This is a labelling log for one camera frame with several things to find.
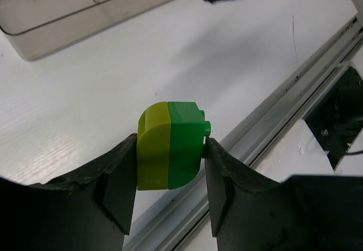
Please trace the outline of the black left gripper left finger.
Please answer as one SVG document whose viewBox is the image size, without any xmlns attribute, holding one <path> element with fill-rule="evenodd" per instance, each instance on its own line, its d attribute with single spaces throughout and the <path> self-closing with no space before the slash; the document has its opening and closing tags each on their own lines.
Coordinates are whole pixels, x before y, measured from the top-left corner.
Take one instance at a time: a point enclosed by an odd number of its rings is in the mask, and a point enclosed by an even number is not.
<svg viewBox="0 0 363 251">
<path fill-rule="evenodd" d="M 136 196 L 136 134 L 45 184 L 1 179 L 2 250 L 121 250 Z"/>
</svg>

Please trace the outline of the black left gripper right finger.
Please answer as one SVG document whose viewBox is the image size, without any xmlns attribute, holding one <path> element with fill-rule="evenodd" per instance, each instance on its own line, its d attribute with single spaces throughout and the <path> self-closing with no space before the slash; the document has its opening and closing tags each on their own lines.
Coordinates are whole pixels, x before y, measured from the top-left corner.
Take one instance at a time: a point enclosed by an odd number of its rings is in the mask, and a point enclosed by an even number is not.
<svg viewBox="0 0 363 251">
<path fill-rule="evenodd" d="M 362 178 L 276 182 L 206 139 L 212 235 L 219 250 L 361 250 Z"/>
</svg>

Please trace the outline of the lime and green rounded lego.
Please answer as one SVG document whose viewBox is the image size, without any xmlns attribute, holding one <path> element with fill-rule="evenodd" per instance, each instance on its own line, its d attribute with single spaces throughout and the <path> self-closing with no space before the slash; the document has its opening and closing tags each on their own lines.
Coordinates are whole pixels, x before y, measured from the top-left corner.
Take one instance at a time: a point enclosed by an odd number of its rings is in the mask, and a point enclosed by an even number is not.
<svg viewBox="0 0 363 251">
<path fill-rule="evenodd" d="M 174 190 L 190 183 L 205 157 L 211 123 L 195 102 L 159 102 L 138 121 L 137 189 Z"/>
</svg>

